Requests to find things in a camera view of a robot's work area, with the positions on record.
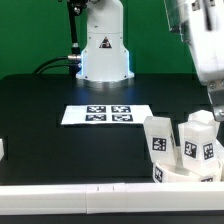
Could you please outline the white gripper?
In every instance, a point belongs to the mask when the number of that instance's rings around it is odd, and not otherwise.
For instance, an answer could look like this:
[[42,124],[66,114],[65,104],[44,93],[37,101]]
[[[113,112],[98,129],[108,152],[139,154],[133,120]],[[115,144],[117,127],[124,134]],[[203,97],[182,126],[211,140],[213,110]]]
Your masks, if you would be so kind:
[[200,82],[224,79],[224,0],[184,0],[181,32]]

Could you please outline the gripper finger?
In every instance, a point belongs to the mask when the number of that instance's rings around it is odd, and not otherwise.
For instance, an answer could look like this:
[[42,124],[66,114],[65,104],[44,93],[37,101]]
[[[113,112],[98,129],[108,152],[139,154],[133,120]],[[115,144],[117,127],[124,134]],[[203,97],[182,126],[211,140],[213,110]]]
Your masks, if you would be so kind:
[[208,96],[215,120],[224,121],[224,90],[208,89]]

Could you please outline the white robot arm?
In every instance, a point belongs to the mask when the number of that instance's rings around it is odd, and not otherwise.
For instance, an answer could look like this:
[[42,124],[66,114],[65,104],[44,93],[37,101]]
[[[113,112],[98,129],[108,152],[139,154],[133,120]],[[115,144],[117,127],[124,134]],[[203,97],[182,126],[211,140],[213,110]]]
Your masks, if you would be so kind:
[[[189,47],[197,76],[207,87],[214,118],[224,121],[224,0],[163,0],[169,30]],[[134,74],[123,44],[120,0],[87,0],[87,45],[77,78],[116,84]]]

